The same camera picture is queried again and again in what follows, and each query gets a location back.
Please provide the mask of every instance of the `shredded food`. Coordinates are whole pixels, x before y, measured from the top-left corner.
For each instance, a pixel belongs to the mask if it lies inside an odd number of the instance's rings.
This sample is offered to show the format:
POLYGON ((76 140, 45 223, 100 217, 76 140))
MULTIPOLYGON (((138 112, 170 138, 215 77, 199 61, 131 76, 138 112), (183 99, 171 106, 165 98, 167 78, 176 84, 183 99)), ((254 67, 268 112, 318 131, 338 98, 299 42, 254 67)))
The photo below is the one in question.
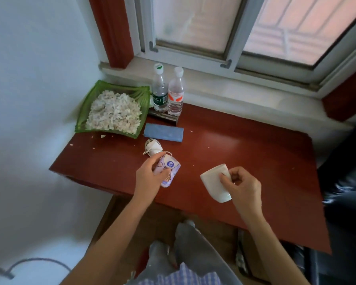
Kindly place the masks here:
POLYGON ((128 94, 103 91, 91 104, 87 129, 119 130, 135 134, 140 125, 141 109, 128 94))

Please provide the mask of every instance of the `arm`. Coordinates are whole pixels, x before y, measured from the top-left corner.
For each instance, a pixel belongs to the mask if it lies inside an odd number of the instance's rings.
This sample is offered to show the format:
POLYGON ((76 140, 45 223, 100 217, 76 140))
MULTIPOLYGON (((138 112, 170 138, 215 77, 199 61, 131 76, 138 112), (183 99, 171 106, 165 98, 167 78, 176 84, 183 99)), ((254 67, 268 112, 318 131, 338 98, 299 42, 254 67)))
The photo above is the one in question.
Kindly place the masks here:
POLYGON ((137 170, 132 200, 61 285, 97 285, 110 282, 141 217, 157 195, 162 181, 170 174, 169 169, 158 175, 153 175, 152 172, 152 165, 164 154, 165 152, 161 152, 153 155, 137 170))
POLYGON ((229 173, 234 183, 223 174, 220 175, 220 181, 248 226, 271 283, 310 285, 262 214, 261 183, 242 167, 232 168, 229 173))

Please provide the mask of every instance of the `wooden table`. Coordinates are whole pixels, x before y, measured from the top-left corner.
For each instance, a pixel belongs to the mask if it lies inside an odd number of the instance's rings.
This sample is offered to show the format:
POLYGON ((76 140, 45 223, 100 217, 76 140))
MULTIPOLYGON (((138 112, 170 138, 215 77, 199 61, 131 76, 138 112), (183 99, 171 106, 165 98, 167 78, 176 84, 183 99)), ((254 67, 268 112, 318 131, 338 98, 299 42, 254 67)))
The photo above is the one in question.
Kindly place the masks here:
MULTIPOLYGON (((149 123, 163 121, 147 118, 149 123)), ((183 142, 161 140, 181 168, 155 201, 243 229, 232 202, 218 203, 200 174, 225 163, 243 166, 262 184, 263 213, 278 238, 331 253, 311 139, 297 131, 185 104, 183 142)), ((101 132, 75 134, 51 171, 108 192, 133 194, 147 138, 101 132)))

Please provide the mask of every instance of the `hand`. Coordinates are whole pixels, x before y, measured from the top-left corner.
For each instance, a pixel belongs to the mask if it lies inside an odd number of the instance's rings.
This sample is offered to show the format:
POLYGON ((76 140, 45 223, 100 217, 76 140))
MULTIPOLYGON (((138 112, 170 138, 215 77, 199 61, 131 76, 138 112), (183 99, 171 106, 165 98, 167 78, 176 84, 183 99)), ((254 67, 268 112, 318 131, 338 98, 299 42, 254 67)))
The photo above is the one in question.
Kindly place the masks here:
POLYGON ((249 226, 256 219, 263 218, 261 203, 261 183, 243 167, 229 170, 232 182, 220 174, 220 182, 229 192, 232 201, 244 222, 249 226))
POLYGON ((159 152, 145 160, 142 166, 136 171, 136 188, 134 190, 133 200, 139 202, 139 205, 145 206, 145 209, 153 202, 159 187, 165 180, 171 169, 165 169, 161 173, 154 175, 152 166, 156 163, 165 152, 159 152))

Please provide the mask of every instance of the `left hand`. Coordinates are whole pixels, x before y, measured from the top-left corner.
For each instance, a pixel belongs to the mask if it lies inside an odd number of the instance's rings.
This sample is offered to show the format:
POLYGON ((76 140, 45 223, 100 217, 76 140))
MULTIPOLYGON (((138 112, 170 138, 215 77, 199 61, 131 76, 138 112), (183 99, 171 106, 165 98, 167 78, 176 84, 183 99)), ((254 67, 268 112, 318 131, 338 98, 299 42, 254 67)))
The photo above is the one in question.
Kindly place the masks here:
POLYGON ((171 169, 165 169, 157 175, 153 174, 152 166, 164 155, 165 152, 159 152, 153 155, 146 159, 142 166, 136 171, 136 188, 134 190, 133 200, 137 201, 139 205, 145 205, 145 208, 153 202, 162 181, 165 180, 171 172, 171 169))

